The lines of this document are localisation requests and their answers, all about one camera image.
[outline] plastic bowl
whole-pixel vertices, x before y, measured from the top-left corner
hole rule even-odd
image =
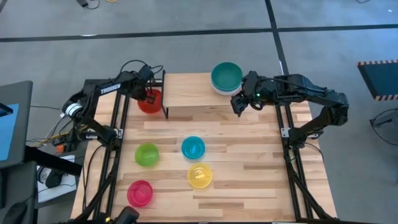
[[[188,182],[196,189],[207,187],[211,180],[213,180],[213,171],[204,163],[198,162],[188,170]]]
[[[224,95],[224,96],[230,96],[230,95],[234,95],[235,93],[237,93],[241,89],[241,86],[238,86],[235,90],[231,90],[231,91],[219,90],[214,85],[213,85],[213,88],[218,94],[221,94],[221,95]]]
[[[160,111],[162,109],[162,92],[160,90],[152,90],[152,93],[149,90],[146,90],[148,97],[155,97],[154,103],[149,103],[148,98],[144,101],[138,101],[139,109],[147,114],[152,114]]]
[[[135,157],[139,165],[149,167],[159,160],[159,151],[154,144],[142,144],[138,147]]]
[[[217,65],[211,72],[211,83],[221,91],[232,91],[242,83],[243,72],[239,66],[231,62]]]
[[[154,190],[150,183],[137,180],[130,185],[127,191],[127,200],[133,207],[143,207],[152,200],[153,195]]]
[[[205,153],[205,143],[196,136],[190,136],[184,139],[181,145],[182,154],[188,159],[199,159]]]

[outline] orange warning stripe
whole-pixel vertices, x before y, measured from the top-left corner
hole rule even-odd
[[[376,100],[376,101],[398,100],[398,95],[376,96],[374,98],[374,100]]]
[[[377,60],[377,61],[368,61],[368,62],[358,62],[357,66],[376,65],[376,64],[385,64],[385,63],[398,63],[398,60],[394,59],[394,60]]]

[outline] wooden board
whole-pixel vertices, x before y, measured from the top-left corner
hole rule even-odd
[[[95,119],[109,124],[114,95],[100,98]],[[307,103],[292,105],[296,126],[311,120]],[[187,181],[191,163],[180,152],[184,138],[196,135],[204,139],[206,153],[202,159],[213,169],[213,182],[207,189],[192,189]],[[160,151],[155,167],[140,167],[134,161],[138,145],[152,142]],[[318,146],[317,141],[310,141]],[[85,167],[99,143],[88,145]],[[301,150],[308,188],[330,215],[335,208],[323,166],[316,149]],[[90,201],[97,191],[104,150],[95,155],[88,184]],[[250,108],[238,118],[229,106],[171,108],[170,118],[163,114],[148,116],[131,100],[124,134],[118,182],[111,216],[128,206],[128,187],[138,179],[150,182],[153,201],[138,208],[139,222],[266,222],[292,221],[294,211],[278,130],[275,108],[262,111]],[[298,190],[301,214],[305,216],[303,198]],[[107,193],[103,198],[105,211]],[[72,218],[81,213],[83,185],[79,184]]]
[[[165,74],[165,107],[228,106],[230,96],[221,96],[211,85],[211,73]]]

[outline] concrete floor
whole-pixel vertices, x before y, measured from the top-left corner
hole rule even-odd
[[[279,27],[398,23],[395,0],[365,4],[278,0],[272,6]],[[72,0],[8,0],[0,13],[0,38],[270,26],[266,5],[260,0],[102,1],[94,11]],[[398,220],[398,148],[377,138],[368,120],[398,103],[375,102],[356,62],[398,58],[398,29],[289,32],[280,38],[290,73],[342,91],[349,99],[349,122],[326,128],[320,138],[338,216],[394,223]],[[33,105],[61,107],[84,79],[114,77],[125,61],[135,58],[162,64],[168,72],[209,72],[220,62],[232,61],[245,72],[279,74],[271,33],[9,42],[0,43],[0,85],[32,80]],[[320,111],[317,105],[311,109],[313,115]],[[56,111],[31,109],[28,139],[45,136],[56,120]],[[396,139],[395,127],[380,131],[391,141]],[[73,198],[41,208],[39,223],[69,219],[72,204]]]

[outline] red bowl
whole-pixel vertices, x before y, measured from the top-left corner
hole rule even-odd
[[[131,184],[127,191],[127,200],[133,207],[143,207],[147,205],[154,194],[150,183],[144,180],[137,180]]]
[[[142,112],[152,114],[162,109],[162,92],[160,90],[152,90],[152,93],[147,90],[147,96],[155,97],[154,103],[149,103],[148,99],[144,101],[138,101],[138,107]]]

